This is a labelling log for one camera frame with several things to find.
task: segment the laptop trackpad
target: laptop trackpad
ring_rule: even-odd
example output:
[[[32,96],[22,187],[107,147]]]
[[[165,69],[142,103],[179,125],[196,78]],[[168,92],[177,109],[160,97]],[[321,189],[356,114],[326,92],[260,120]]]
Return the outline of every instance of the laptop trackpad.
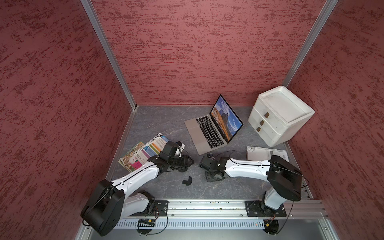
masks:
[[[189,119],[184,122],[187,129],[191,129],[194,127],[199,127],[199,124],[197,123],[196,119]]]
[[[208,145],[203,132],[200,130],[200,127],[188,129],[188,132],[196,148],[204,148]]]

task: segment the laptop keyboard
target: laptop keyboard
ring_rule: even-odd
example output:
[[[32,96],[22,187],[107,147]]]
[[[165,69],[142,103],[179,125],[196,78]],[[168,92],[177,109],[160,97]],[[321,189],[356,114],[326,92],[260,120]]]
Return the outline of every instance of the laptop keyboard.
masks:
[[[224,144],[208,116],[197,118],[196,121],[199,124],[200,129],[211,148]]]

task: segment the vented metal panel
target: vented metal panel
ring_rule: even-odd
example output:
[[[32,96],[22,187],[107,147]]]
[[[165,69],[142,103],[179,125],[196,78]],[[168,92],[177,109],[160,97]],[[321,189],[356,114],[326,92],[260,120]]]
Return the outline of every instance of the vented metal panel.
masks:
[[[121,219],[115,229],[137,229],[138,219]],[[156,221],[153,229],[163,229],[167,219]],[[152,227],[140,226],[140,229]],[[264,229],[264,221],[259,219],[169,219],[167,229]]]

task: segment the stack of papers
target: stack of papers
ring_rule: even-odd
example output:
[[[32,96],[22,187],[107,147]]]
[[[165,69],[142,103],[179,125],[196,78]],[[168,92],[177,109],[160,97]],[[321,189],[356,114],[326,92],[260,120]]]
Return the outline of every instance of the stack of papers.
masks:
[[[285,161],[289,162],[288,154],[285,150],[247,146],[247,160],[249,161],[270,160],[272,155],[280,156]]]
[[[136,144],[119,159],[119,163],[129,172],[133,172],[143,166],[150,157],[158,155],[167,142],[169,142],[169,139],[159,133],[146,144],[143,142]]]

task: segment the laptop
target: laptop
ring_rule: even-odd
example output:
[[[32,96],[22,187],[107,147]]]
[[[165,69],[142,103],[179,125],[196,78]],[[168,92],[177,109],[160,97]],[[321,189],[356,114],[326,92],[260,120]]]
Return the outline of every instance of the laptop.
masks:
[[[208,115],[184,123],[199,155],[228,145],[244,125],[221,94]]]

